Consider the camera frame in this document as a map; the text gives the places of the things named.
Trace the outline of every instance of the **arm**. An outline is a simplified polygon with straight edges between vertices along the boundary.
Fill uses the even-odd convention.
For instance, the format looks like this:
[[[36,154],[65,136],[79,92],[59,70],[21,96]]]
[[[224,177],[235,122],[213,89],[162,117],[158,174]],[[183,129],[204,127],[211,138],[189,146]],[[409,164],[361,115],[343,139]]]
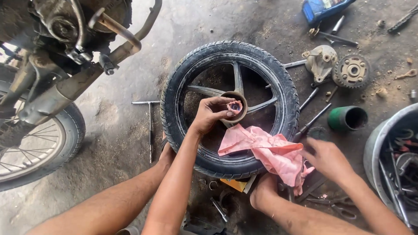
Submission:
[[[202,136],[209,132],[216,120],[234,114],[219,108],[235,99],[213,97],[200,101],[196,118],[187,131],[176,158],[164,177],[151,203],[143,235],[178,234],[189,200],[191,177],[196,160],[197,147]]]
[[[110,235],[128,226],[157,191],[175,156],[164,147],[149,170],[112,186],[30,230],[28,235]]]
[[[372,230],[379,235],[412,234],[358,176],[335,144],[308,138],[316,151],[303,156],[328,179],[337,183],[355,203]]]
[[[276,177],[265,174],[250,196],[251,205],[292,235],[371,235],[326,213],[303,207],[277,195]]]

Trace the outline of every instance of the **chain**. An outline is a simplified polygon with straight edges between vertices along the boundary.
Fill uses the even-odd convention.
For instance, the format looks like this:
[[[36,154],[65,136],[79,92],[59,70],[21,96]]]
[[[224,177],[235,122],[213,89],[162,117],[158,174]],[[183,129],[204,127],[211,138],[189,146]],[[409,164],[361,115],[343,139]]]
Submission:
[[[388,33],[393,32],[394,30],[396,30],[397,28],[399,28],[399,26],[403,25],[406,21],[408,21],[409,19],[411,19],[416,13],[418,13],[418,4],[415,5],[414,8],[412,8],[409,13],[407,15],[405,15],[401,20],[399,20],[394,26],[392,26],[391,28],[389,28],[387,30]]]

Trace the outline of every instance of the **motorcycle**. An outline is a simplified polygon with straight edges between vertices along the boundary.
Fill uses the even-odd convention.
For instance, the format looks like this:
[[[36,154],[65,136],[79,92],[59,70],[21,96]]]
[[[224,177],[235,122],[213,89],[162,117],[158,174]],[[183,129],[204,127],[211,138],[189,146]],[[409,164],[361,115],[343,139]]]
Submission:
[[[134,35],[127,30],[130,0],[0,2],[0,45],[26,51],[19,68],[0,64],[0,191],[36,181],[75,156],[86,128],[73,101],[140,51],[161,5],[155,0]],[[116,34],[127,41],[110,52]]]

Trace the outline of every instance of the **forearm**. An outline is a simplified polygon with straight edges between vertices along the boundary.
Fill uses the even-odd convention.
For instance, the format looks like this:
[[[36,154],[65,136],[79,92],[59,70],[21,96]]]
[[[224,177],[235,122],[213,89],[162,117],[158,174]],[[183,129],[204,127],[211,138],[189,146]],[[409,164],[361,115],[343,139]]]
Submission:
[[[372,230],[379,235],[412,234],[373,193],[364,180],[353,173],[338,185],[347,193]]]
[[[28,234],[115,234],[138,216],[156,192],[168,168],[169,165],[156,164],[140,175],[112,186],[45,221]]]
[[[177,234],[189,200],[201,134],[189,129],[151,203],[143,234]]]
[[[289,202],[278,195],[268,195],[259,210],[292,235],[370,235],[326,213]]]

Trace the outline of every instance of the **metal bucket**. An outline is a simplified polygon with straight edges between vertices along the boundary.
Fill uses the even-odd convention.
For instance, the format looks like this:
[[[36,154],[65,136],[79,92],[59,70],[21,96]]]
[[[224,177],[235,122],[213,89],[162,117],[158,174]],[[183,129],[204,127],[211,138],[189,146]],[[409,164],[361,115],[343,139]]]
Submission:
[[[397,112],[391,118],[383,121],[380,125],[373,130],[370,134],[363,154],[363,165],[366,171],[367,178],[369,179],[373,188],[379,194],[383,203],[394,213],[396,213],[392,201],[389,199],[386,191],[382,186],[381,173],[379,170],[379,156],[383,145],[386,140],[387,134],[402,118],[406,115],[416,113],[417,125],[418,125],[418,103],[409,105],[408,107]],[[418,226],[418,212],[407,212],[407,216],[412,225]]]

